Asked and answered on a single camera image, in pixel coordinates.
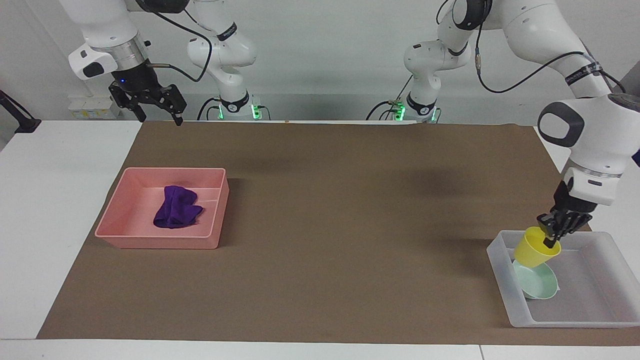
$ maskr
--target mint green plate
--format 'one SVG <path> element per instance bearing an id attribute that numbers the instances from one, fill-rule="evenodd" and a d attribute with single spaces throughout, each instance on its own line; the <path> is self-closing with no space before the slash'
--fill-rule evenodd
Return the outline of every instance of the mint green plate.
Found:
<path id="1" fill-rule="evenodd" d="M 547 264 L 527 268 L 514 260 L 513 269 L 527 299 L 551 299 L 559 290 L 556 273 Z"/>

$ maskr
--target purple towel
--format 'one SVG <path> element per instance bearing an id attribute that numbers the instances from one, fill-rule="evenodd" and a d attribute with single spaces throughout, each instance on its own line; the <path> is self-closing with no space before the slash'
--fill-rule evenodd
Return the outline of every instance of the purple towel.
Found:
<path id="1" fill-rule="evenodd" d="M 156 213 L 154 225 L 169 229 L 179 229 L 193 225 L 202 207 L 194 205 L 198 195 L 180 186 L 164 188 L 164 203 Z"/>

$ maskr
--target pink tray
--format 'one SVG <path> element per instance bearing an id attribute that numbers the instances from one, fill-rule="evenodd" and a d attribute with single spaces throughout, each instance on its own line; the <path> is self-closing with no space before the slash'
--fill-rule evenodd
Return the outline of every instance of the pink tray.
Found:
<path id="1" fill-rule="evenodd" d="M 204 210 L 196 224 L 182 229 L 154 225 L 168 185 L 198 194 L 195 204 Z M 223 168 L 127 168 L 95 235 L 121 249 L 215 249 L 228 195 Z"/>

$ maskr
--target brown table covering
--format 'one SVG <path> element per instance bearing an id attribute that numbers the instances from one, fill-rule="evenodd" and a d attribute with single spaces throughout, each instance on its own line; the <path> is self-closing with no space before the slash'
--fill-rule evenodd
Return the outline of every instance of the brown table covering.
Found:
<path id="1" fill-rule="evenodd" d="M 127 167 L 226 168 L 220 248 L 92 230 L 38 338 L 640 345 L 510 326 L 486 247 L 560 180 L 531 127 L 147 122 Z"/>

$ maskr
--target tabletop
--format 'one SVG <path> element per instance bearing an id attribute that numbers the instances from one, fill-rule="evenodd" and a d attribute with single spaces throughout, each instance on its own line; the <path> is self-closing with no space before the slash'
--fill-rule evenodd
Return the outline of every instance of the tabletop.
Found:
<path id="1" fill-rule="evenodd" d="M 0 152 L 0 357 L 69 359 L 583 359 L 631 358 L 639 347 L 502 347 L 35 339 L 65 280 L 140 124 L 47 121 L 16 135 Z M 569 150 L 545 144 L 558 169 Z M 616 203 L 590 223 L 616 240 L 640 276 L 640 169 L 631 162 Z"/>

